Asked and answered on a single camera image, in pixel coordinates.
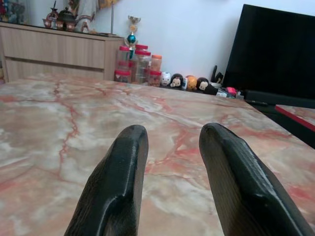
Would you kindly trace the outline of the black-eared mouse plush toy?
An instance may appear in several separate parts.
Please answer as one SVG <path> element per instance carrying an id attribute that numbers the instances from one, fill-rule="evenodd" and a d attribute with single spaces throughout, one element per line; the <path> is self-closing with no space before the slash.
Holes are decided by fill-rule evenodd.
<path id="1" fill-rule="evenodd" d="M 171 88 L 179 88 L 182 86 L 183 76 L 179 73 L 175 73 L 171 77 L 170 87 Z"/>
<path id="2" fill-rule="evenodd" d="M 197 90 L 204 91 L 208 85 L 209 85 L 208 79 L 204 77 L 200 77 L 197 79 L 197 84 L 196 84 Z"/>

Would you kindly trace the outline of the black soundbar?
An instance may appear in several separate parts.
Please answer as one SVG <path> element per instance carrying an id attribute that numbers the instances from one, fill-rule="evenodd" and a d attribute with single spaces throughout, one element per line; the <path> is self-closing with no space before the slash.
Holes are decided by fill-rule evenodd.
<path id="1" fill-rule="evenodd" d="M 254 90 L 244 91 L 244 99 L 248 102 L 265 106 L 286 105 L 315 109 L 315 99 L 296 98 Z"/>

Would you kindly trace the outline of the small red-lid plastic jar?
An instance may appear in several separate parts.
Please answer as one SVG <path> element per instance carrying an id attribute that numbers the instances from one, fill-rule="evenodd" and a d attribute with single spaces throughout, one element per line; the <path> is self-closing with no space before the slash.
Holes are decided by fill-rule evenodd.
<path id="1" fill-rule="evenodd" d="M 129 70 L 115 70 L 114 81 L 121 83 L 131 83 L 131 73 Z"/>
<path id="2" fill-rule="evenodd" d="M 160 78 L 161 78 L 161 71 L 150 70 L 149 78 L 148 78 L 148 85 L 153 86 L 153 87 L 159 87 Z"/>

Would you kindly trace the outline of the red-lid clear plastic jar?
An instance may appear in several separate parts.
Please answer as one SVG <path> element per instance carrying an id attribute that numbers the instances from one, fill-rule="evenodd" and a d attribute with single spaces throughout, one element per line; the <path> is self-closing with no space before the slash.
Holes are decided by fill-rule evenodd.
<path id="1" fill-rule="evenodd" d="M 127 46 L 120 46 L 118 50 L 118 69 L 128 71 L 131 68 L 130 64 L 130 50 Z"/>

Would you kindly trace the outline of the black flat television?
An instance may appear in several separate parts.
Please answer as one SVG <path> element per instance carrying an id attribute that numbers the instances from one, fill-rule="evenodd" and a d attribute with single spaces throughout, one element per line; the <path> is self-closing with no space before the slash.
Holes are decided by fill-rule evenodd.
<path id="1" fill-rule="evenodd" d="M 315 16 L 245 4 L 223 85 L 315 99 Z"/>

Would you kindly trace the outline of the gold trophy with blue globe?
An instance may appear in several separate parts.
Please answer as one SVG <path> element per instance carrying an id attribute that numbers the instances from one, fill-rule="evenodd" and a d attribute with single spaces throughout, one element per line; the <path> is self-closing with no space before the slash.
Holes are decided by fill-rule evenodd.
<path id="1" fill-rule="evenodd" d="M 127 38 L 125 38 L 125 45 L 129 49 L 129 59 L 132 59 L 134 51 L 135 51 L 135 45 L 137 44 L 137 38 L 135 36 L 135 33 L 137 32 L 138 26 L 137 24 L 141 21 L 141 18 L 134 17 L 134 16 L 128 16 L 129 19 L 129 35 Z"/>

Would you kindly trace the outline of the dark ornate teapot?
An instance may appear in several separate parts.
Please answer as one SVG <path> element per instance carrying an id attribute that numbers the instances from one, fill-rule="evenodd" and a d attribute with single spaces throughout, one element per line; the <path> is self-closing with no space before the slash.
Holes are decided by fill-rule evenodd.
<path id="1" fill-rule="evenodd" d="M 56 20 L 56 26 L 59 30 L 74 31 L 76 25 L 75 16 L 66 7 L 62 10 Z"/>

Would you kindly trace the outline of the red ornate cup ornament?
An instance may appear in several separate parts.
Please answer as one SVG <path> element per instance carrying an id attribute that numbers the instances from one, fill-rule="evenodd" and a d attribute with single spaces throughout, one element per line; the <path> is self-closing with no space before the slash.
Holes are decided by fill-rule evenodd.
<path id="1" fill-rule="evenodd" d="M 54 1 L 53 6 L 51 7 L 51 12 L 43 19 L 44 27 L 47 29 L 56 29 L 57 28 L 57 18 L 59 16 L 58 9 L 56 8 L 56 0 Z"/>

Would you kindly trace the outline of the orange bear plush toy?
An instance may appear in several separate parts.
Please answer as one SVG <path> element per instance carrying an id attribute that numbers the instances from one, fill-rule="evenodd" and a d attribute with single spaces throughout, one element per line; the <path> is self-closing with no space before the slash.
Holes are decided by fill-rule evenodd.
<path id="1" fill-rule="evenodd" d="M 187 80 L 187 90 L 197 90 L 197 78 L 193 75 L 185 76 Z"/>

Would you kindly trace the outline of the black handset stand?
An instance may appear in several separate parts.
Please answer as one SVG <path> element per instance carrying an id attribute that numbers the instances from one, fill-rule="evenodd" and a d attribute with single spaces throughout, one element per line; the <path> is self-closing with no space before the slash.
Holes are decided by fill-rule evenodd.
<path id="1" fill-rule="evenodd" d="M 214 69 L 213 69 L 212 76 L 211 76 L 211 82 L 220 84 L 222 79 L 223 79 L 223 74 L 221 72 L 217 73 L 217 68 L 218 68 L 218 66 L 215 65 Z"/>

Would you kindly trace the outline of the orange-lid plastic jar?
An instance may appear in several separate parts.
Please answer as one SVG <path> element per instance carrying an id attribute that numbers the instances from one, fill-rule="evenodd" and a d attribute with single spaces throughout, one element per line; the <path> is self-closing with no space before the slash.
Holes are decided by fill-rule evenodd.
<path id="1" fill-rule="evenodd" d="M 162 56 L 161 55 L 152 55 L 150 69 L 152 71 L 160 71 L 161 70 L 161 64 L 162 64 Z"/>

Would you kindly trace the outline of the light wooden sideboard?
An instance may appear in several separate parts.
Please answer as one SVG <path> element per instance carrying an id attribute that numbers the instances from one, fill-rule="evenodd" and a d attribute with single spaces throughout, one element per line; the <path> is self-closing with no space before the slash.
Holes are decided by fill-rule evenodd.
<path id="1" fill-rule="evenodd" d="M 39 73 L 112 80 L 121 37 L 0 22 L 4 80 Z"/>

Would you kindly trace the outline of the tall red-lid clear jar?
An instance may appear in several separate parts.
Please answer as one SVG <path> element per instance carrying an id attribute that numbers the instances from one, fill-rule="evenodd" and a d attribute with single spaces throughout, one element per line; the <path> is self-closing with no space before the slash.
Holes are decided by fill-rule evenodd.
<path id="1" fill-rule="evenodd" d="M 136 84 L 143 84 L 147 81 L 150 62 L 151 62 L 150 52 L 142 50 L 135 51 L 133 78 Z"/>

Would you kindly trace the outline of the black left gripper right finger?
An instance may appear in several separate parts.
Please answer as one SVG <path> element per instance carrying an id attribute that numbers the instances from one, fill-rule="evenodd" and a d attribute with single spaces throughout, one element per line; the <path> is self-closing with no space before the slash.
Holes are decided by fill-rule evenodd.
<path id="1" fill-rule="evenodd" d="M 224 236 L 315 236 L 282 184 L 244 139 L 208 123 L 201 129 L 199 150 Z"/>

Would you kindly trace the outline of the white patterned figurine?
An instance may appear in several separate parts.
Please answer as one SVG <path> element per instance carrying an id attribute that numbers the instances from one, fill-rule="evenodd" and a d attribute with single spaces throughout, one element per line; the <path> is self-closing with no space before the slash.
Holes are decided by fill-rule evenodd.
<path id="1" fill-rule="evenodd" d="M 91 32 L 92 21 L 98 9 L 98 0 L 79 0 L 76 12 L 75 30 L 82 33 Z"/>

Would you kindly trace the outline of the white round plush toy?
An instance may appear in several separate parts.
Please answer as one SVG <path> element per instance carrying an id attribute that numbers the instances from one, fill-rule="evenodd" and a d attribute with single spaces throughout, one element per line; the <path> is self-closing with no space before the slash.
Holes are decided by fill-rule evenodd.
<path id="1" fill-rule="evenodd" d="M 162 72 L 160 85 L 166 87 L 170 84 L 170 82 L 171 82 L 171 74 L 169 72 Z"/>

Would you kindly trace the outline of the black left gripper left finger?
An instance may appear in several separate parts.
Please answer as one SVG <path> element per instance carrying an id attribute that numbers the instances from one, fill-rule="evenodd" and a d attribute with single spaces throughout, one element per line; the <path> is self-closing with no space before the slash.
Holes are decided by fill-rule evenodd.
<path id="1" fill-rule="evenodd" d="M 89 176 L 64 236 L 137 236 L 148 134 L 131 125 Z"/>

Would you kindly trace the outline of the thin metal rod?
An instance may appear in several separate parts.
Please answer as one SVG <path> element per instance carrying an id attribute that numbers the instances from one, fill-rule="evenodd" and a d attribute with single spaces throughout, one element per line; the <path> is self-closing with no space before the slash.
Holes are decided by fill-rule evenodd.
<path id="1" fill-rule="evenodd" d="M 110 33 L 113 34 L 114 31 L 114 11 L 115 7 L 114 4 L 111 4 L 111 27 L 110 27 Z"/>

